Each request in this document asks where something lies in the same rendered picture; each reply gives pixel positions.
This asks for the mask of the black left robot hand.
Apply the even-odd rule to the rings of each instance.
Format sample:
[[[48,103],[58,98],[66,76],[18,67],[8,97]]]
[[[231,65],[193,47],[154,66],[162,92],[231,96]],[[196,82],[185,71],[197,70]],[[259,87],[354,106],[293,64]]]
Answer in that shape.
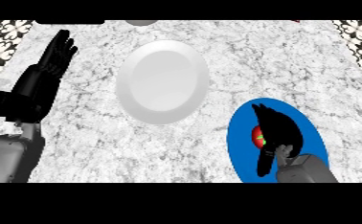
[[[39,63],[30,65],[21,74],[13,91],[0,91],[0,117],[8,122],[39,123],[48,116],[78,50],[70,31],[61,30]]]

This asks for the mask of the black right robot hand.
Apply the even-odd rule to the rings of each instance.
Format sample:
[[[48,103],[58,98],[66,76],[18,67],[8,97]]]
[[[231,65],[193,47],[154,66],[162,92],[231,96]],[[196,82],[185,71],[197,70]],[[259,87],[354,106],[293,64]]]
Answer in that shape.
[[[252,107],[267,140],[261,149],[256,169],[258,176],[265,177],[271,173],[277,154],[281,154],[281,162],[286,164],[299,156],[305,139],[298,123],[284,113],[264,103],[255,104]]]

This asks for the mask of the red tomato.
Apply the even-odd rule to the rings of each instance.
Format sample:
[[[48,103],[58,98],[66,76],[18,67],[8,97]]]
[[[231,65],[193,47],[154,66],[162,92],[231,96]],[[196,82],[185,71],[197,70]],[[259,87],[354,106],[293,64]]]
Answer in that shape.
[[[258,148],[262,148],[264,145],[267,145],[267,140],[259,125],[252,130],[252,141]]]

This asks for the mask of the blue plate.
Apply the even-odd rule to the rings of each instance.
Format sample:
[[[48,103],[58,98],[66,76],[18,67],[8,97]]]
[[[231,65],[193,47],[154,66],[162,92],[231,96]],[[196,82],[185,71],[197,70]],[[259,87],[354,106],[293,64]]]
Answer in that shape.
[[[252,140],[253,128],[259,126],[252,108],[255,104],[265,104],[286,114],[298,123],[305,140],[302,154],[314,154],[323,160],[326,166],[330,166],[329,152],[314,123],[293,105],[273,98],[259,98],[246,102],[236,111],[228,126],[227,142],[230,158],[243,182],[277,183],[278,161],[274,161],[271,173],[265,177],[258,176],[261,149]]]

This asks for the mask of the white plate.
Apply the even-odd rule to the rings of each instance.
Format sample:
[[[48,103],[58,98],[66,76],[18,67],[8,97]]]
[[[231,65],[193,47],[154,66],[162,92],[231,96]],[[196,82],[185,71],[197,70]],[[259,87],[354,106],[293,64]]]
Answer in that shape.
[[[199,109],[211,88],[208,61],[177,40],[157,40],[122,64],[116,93],[123,109],[144,123],[169,124]]]

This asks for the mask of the grey round object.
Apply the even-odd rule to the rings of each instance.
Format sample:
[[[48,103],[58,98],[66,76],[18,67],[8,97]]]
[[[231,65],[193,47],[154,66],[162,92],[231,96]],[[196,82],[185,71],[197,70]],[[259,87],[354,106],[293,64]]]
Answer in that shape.
[[[138,26],[138,27],[150,26],[156,22],[157,20],[126,20],[128,24],[131,24],[132,26]]]

